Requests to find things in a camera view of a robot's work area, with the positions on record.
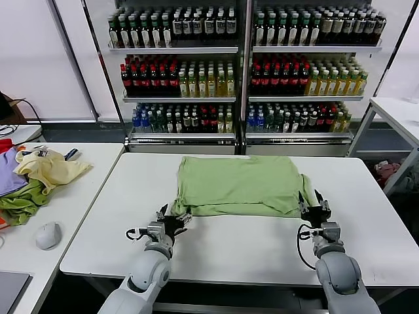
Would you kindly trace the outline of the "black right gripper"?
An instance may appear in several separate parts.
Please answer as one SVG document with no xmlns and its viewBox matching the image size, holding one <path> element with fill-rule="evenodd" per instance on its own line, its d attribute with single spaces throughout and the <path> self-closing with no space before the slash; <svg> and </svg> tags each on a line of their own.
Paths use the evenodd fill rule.
<svg viewBox="0 0 419 314">
<path fill-rule="evenodd" d="M 323 198 L 320 192 L 314 190 L 318 206 L 309 207 L 301 192 L 299 192 L 299 210 L 301 219 L 309 222 L 311 227 L 320 227 L 322 223 L 327 222 L 331 217 L 331 210 L 328 201 Z"/>
</svg>

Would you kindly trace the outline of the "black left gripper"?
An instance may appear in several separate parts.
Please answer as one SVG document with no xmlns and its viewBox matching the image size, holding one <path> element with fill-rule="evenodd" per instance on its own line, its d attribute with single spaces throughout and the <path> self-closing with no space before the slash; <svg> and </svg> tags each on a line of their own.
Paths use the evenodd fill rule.
<svg viewBox="0 0 419 314">
<path fill-rule="evenodd" d="M 156 219 L 164 224 L 165 234 L 174 239 L 179 234 L 187 231 L 187 224 L 192 219 L 191 213 L 184 213 L 180 216 L 166 216 L 168 204 L 163 205 L 156 212 Z"/>
</svg>

